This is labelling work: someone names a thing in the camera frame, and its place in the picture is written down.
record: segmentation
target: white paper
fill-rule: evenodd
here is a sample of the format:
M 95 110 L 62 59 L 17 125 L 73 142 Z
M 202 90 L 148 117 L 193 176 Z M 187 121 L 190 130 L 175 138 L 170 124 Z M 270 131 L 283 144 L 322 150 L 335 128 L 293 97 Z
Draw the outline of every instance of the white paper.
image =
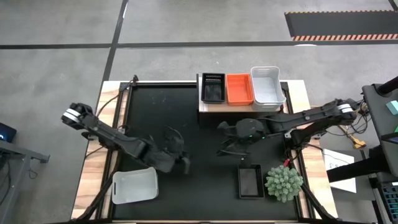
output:
M 325 161 L 326 170 L 345 166 L 355 162 L 353 156 L 348 156 L 328 149 L 323 150 L 323 161 Z M 356 193 L 355 178 L 330 183 L 330 187 Z

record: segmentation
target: orange tray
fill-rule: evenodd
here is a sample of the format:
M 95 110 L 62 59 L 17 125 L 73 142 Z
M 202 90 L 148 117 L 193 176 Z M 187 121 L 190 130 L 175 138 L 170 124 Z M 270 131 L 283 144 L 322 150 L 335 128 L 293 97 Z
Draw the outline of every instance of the orange tray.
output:
M 246 106 L 253 102 L 250 74 L 226 74 L 228 104 Z

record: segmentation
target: black plastic tray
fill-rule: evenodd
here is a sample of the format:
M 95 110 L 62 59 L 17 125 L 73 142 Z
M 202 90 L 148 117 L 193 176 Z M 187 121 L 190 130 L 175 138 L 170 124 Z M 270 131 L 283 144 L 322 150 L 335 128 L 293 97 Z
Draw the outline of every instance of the black plastic tray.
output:
M 239 166 L 239 197 L 264 198 L 264 183 L 260 165 Z
M 201 100 L 205 103 L 225 102 L 225 74 L 204 73 L 202 75 Z

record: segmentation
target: black tabletop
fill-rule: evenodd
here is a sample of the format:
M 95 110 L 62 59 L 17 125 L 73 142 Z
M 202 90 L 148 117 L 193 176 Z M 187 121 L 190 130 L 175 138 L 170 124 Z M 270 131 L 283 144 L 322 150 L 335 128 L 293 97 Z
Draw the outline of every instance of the black tabletop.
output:
M 183 167 L 171 173 L 157 172 L 159 195 L 153 200 L 114 206 L 115 220 L 296 220 L 294 202 L 238 197 L 238 157 L 216 157 L 223 140 L 219 130 L 204 128 L 197 121 L 196 88 L 138 88 L 134 90 L 127 135 L 148 138 L 164 146 L 164 126 L 178 130 L 190 152 L 188 175 Z M 250 148 L 252 163 L 260 164 L 265 177 L 271 167 L 281 165 L 283 137 L 259 141 Z M 120 170 L 143 169 L 123 157 Z
M 394 90 L 389 97 L 378 95 L 376 89 L 371 85 L 362 87 L 362 91 L 379 139 L 382 135 L 393 133 L 398 126 L 398 116 L 392 115 L 386 104 L 398 100 L 398 90 Z M 385 141 L 380 141 L 380 145 L 383 148 L 391 174 L 398 176 L 398 145 Z

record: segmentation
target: concrete floor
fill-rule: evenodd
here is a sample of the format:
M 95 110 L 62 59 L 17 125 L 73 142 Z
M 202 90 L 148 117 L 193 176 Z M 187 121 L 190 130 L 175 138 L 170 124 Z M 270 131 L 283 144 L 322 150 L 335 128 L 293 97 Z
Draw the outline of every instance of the concrete floor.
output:
M 110 43 L 121 0 L 0 0 L 0 45 Z M 391 10 L 387 0 L 130 1 L 119 42 L 290 40 L 285 11 Z M 0 50 L 0 122 L 18 129 L 16 143 L 51 154 L 26 178 L 13 223 L 70 218 L 87 142 L 60 117 L 71 102 L 95 106 L 108 49 Z M 276 65 L 281 79 L 305 80 L 312 105 L 360 99 L 361 86 L 397 75 L 398 46 L 118 49 L 110 80 L 193 80 L 201 72 L 248 72 Z M 361 136 L 378 140 L 371 126 Z M 326 135 L 322 146 L 350 149 Z M 375 222 L 369 202 L 335 193 L 339 216 Z

